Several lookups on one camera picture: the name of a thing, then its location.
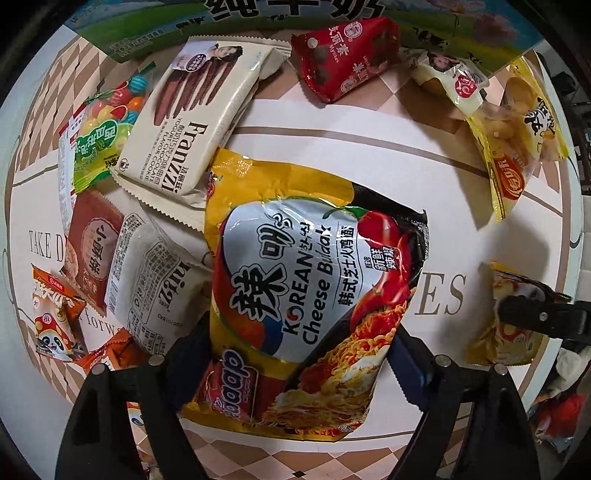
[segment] panda cartoon image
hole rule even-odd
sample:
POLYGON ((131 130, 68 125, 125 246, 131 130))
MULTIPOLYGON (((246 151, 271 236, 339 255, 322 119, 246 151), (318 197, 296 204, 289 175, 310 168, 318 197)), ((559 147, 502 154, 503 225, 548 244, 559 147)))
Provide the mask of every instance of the panda cartoon image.
POLYGON ((56 360, 69 362, 72 360, 72 341, 60 328, 51 313, 44 313, 35 319, 37 330, 37 351, 56 360))

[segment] white fabric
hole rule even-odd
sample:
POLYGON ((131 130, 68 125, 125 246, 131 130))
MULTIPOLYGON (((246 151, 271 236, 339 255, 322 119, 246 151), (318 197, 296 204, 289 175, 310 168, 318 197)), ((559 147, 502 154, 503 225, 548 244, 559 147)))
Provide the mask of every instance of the white fabric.
POLYGON ((556 371, 559 377, 548 385, 550 397, 555 397, 560 392, 572 387, 583 375, 589 360, 591 360, 591 346, 585 347, 581 353, 561 348, 556 359, 556 371))

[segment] metal screw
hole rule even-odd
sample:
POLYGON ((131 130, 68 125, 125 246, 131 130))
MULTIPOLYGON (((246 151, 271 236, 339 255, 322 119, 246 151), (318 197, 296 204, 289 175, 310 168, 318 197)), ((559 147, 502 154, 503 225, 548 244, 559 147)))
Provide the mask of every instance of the metal screw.
POLYGON ((440 367, 449 367, 452 364, 452 359, 447 355, 437 355, 435 357, 435 363, 440 367))
POLYGON ((152 367, 157 367, 164 362, 164 355, 152 355, 148 363, 152 365, 152 367))
POLYGON ((499 375, 505 375, 508 372, 508 370, 505 365, 496 364, 495 365, 495 372, 497 372, 499 375))
POLYGON ((107 367, 105 364, 96 364, 94 367, 92 367, 90 371, 95 375, 100 375, 102 372, 106 370, 106 368, 107 367))

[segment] instant noodle package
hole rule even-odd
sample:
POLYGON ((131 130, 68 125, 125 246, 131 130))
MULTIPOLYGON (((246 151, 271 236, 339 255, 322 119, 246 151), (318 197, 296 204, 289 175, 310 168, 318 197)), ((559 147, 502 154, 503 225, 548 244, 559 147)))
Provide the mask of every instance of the instant noodle package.
POLYGON ((210 426, 337 440, 364 420, 428 253, 425 213, 348 180, 220 149, 205 235, 210 426))

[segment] noodle image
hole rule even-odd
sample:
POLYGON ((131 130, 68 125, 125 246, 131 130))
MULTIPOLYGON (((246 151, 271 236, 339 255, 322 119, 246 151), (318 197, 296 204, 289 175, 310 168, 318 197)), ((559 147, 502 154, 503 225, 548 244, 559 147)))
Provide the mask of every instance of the noodle image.
POLYGON ((298 389, 278 395, 262 421, 296 430, 334 429, 363 421, 379 367, 407 306, 405 301, 368 314, 350 337, 302 372, 298 389))

